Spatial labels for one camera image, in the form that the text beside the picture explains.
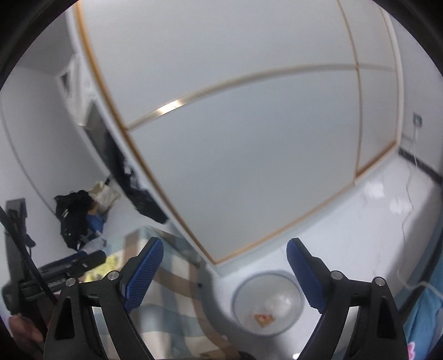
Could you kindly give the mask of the person's left hand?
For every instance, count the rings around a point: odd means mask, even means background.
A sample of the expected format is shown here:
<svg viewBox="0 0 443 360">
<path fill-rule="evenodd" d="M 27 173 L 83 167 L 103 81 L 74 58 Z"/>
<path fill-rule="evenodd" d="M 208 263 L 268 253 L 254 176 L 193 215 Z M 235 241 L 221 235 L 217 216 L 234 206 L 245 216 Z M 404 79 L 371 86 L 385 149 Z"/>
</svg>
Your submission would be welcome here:
<svg viewBox="0 0 443 360">
<path fill-rule="evenodd" d="M 20 349 L 28 353 L 41 351 L 43 335 L 31 320 L 17 314 L 9 318 L 8 324 L 12 337 Z"/>
</svg>

